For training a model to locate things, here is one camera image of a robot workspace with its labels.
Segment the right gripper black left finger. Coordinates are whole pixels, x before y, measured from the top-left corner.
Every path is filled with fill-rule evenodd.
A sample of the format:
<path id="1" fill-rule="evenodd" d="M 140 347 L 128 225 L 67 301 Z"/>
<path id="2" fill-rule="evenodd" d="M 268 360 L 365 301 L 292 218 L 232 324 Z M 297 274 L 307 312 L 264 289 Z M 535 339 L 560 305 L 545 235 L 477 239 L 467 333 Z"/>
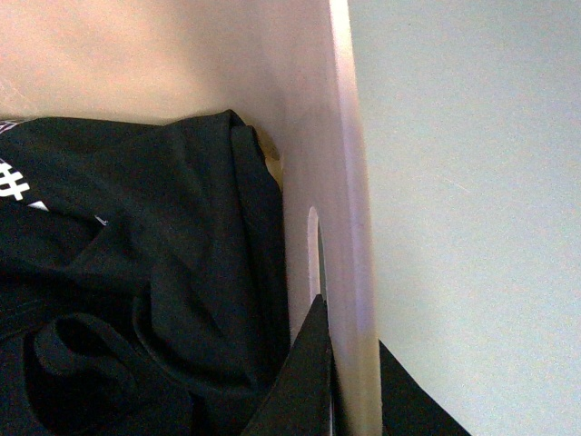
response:
<path id="1" fill-rule="evenodd" d="M 318 294 L 275 383 L 244 435 L 331 435 L 333 350 L 328 306 Z"/>

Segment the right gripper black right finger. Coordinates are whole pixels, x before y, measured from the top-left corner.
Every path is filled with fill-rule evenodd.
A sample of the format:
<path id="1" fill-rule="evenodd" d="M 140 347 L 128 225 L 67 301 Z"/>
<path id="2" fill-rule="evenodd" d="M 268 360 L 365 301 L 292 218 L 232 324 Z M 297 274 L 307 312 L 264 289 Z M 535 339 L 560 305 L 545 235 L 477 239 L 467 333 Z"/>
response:
<path id="1" fill-rule="evenodd" d="M 469 435 L 405 370 L 379 341 L 382 434 Z"/>

